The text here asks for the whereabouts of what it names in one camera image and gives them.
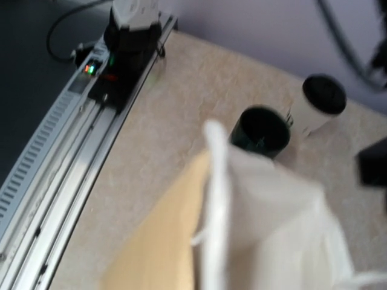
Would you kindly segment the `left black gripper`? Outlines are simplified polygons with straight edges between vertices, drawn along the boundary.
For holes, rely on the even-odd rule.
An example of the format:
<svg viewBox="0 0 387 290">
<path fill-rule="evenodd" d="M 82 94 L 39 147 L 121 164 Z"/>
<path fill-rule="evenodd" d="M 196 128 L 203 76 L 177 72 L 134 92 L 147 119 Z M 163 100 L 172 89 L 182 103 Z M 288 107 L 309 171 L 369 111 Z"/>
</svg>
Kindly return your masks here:
<svg viewBox="0 0 387 290">
<path fill-rule="evenodd" d="M 363 185 L 386 187 L 386 140 L 362 149 L 356 155 L 356 161 Z"/>
</svg>

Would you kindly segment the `brown paper bag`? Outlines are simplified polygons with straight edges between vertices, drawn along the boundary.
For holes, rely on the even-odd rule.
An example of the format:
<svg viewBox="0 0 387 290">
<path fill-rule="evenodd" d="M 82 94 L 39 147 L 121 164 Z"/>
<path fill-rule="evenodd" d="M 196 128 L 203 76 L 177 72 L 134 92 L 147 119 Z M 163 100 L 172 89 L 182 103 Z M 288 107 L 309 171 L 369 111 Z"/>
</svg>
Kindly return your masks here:
<svg viewBox="0 0 387 290">
<path fill-rule="evenodd" d="M 360 289 L 323 188 L 204 125 L 197 155 L 107 269 L 102 289 Z"/>
</svg>

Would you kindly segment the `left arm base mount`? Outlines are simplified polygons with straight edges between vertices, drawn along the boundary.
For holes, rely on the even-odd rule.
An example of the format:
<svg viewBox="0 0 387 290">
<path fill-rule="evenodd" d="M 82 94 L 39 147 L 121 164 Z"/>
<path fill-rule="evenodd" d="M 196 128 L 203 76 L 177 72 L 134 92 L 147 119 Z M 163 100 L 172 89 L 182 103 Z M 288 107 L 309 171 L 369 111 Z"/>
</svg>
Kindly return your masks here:
<svg viewBox="0 0 387 290">
<path fill-rule="evenodd" d="M 88 98 L 122 111 L 158 49 L 161 33 L 161 23 L 152 24 L 144 30 L 130 30 L 110 22 L 103 34 L 109 51 L 108 61 L 90 89 Z"/>
</svg>

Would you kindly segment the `white paper cup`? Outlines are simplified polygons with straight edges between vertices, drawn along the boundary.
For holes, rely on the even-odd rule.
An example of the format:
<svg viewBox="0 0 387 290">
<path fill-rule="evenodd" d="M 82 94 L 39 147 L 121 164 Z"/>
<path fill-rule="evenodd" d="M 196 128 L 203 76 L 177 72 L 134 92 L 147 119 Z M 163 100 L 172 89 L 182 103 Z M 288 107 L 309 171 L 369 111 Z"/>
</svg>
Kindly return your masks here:
<svg viewBox="0 0 387 290">
<path fill-rule="evenodd" d="M 315 108 L 304 95 L 300 95 L 293 101 L 291 106 L 293 117 L 293 129 L 303 137 L 322 127 L 333 116 L 325 114 Z"/>
</svg>

